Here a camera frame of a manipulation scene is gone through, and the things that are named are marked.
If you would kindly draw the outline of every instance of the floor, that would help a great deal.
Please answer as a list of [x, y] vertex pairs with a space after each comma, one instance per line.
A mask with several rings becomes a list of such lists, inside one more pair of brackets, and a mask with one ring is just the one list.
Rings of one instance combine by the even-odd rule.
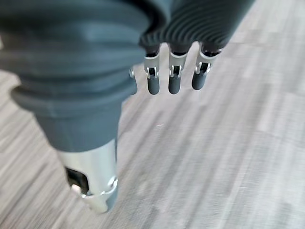
[[305, 2], [257, 0], [204, 88], [191, 89], [198, 44], [177, 95], [139, 91], [123, 106], [120, 194], [96, 215], [65, 181], [31, 114], [0, 72], [1, 229], [305, 228]]

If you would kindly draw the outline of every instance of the prosthetic arm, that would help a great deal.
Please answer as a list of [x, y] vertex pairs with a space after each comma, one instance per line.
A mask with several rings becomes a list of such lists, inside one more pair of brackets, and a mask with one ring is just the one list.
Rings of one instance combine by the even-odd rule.
[[252, 3], [0, 0], [0, 68], [20, 79], [11, 96], [34, 113], [89, 207], [107, 212], [118, 195], [117, 130], [122, 102], [137, 91], [132, 66], [144, 62], [148, 91], [157, 94], [160, 43], [168, 43], [168, 89], [176, 94], [199, 42], [192, 87], [201, 89]]

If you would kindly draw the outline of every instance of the prosthetic hand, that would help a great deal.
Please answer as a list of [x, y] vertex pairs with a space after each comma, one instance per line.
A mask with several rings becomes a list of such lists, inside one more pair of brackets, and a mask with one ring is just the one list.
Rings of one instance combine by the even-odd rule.
[[0, 68], [20, 79], [11, 96], [34, 113], [89, 207], [107, 212], [118, 195], [116, 139], [121, 104], [137, 90], [132, 66], [144, 61], [148, 90], [157, 94], [159, 47], [167, 42], [168, 89], [176, 94], [198, 41], [192, 87], [201, 89], [252, 2], [0, 0]]

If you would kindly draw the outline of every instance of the black rubber fingertip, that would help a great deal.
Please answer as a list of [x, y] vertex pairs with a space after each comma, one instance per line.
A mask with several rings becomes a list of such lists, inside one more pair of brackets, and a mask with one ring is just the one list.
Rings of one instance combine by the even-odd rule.
[[159, 78], [150, 78], [147, 79], [147, 87], [150, 94], [158, 94], [160, 90]]
[[181, 78], [178, 76], [169, 77], [168, 90], [171, 94], [177, 94], [180, 90]]
[[137, 85], [137, 81], [135, 80], [135, 78], [130, 78], [133, 82], [133, 91], [131, 95], [134, 95], [138, 92], [138, 85]]
[[200, 90], [204, 85], [205, 79], [206, 79], [206, 74], [204, 74], [204, 73], [200, 73], [200, 74], [194, 73], [193, 79], [192, 79], [193, 89]]

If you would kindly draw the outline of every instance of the metal connector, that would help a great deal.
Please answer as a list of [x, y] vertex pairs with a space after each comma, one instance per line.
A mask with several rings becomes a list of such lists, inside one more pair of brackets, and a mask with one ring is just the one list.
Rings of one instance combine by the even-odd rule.
[[109, 211], [118, 196], [115, 140], [85, 152], [58, 153], [63, 165], [72, 171], [68, 182], [91, 209], [97, 213]]

